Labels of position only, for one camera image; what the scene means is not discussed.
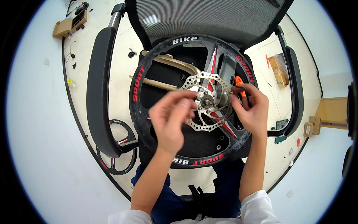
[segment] cable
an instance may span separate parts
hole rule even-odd
[[[74,54],[71,53],[71,45],[72,45],[74,42],[76,42],[76,40],[73,41],[73,42],[70,44],[70,46],[69,46],[69,53],[68,53],[68,54],[66,55],[66,57],[65,57],[65,62],[66,62],[66,63],[68,62],[68,60],[69,60],[69,58],[70,58],[70,57],[68,57],[68,56],[71,56],[72,58],[74,58]]]

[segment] orange tool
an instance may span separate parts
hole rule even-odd
[[[235,86],[237,86],[239,84],[244,84],[244,82],[242,81],[242,79],[239,76],[235,76],[234,82],[235,82]],[[240,94],[242,97],[246,97],[245,91],[240,92]]]

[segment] brake disc rotor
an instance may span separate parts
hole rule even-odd
[[[205,87],[200,83],[203,83],[203,80],[207,80],[209,82],[209,86]],[[196,131],[212,131],[217,127],[222,126],[227,120],[228,116],[231,114],[232,106],[231,100],[228,98],[225,103],[221,102],[221,98],[218,97],[216,87],[213,84],[213,81],[217,81],[221,85],[221,94],[224,91],[229,94],[231,93],[231,88],[229,83],[225,83],[217,74],[209,74],[207,72],[201,72],[195,76],[189,76],[184,85],[180,88],[181,90],[190,89],[193,86],[197,86],[200,92],[198,92],[197,99],[195,100],[195,104],[198,107],[198,115],[200,121],[203,123],[198,124],[195,123],[193,119],[189,119],[189,126],[191,126]],[[202,115],[206,115],[211,118],[211,122],[203,119]]]

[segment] person's right hand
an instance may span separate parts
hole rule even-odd
[[[263,93],[261,93],[255,86],[252,84],[241,84],[237,86],[242,86],[246,88],[246,91],[252,95],[250,97],[250,103],[252,107],[247,107],[247,99],[243,97],[243,105],[241,105],[241,100],[235,95],[239,94],[241,88],[233,86],[231,89],[234,94],[230,94],[230,99],[232,102],[232,107],[236,111],[239,120],[241,121],[244,128],[251,132],[255,136],[267,136],[267,115],[269,111],[269,99]]]

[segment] black armrest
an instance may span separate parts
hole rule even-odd
[[[286,45],[284,33],[280,26],[277,27],[275,34],[277,35],[284,59],[287,66],[287,72],[290,80],[290,88],[291,88],[291,118],[288,121],[287,125],[281,130],[267,131],[268,137],[280,137],[280,136],[290,136],[293,134],[298,126],[301,123],[304,109],[304,101],[303,101],[303,87],[302,87],[302,79],[300,68],[298,66],[298,61],[296,57],[295,51]]]
[[[109,27],[101,30],[93,45],[87,78],[87,121],[96,146],[105,155],[118,158],[136,147],[138,142],[120,146],[113,138],[108,118],[108,85],[113,46],[124,4],[114,7]]]

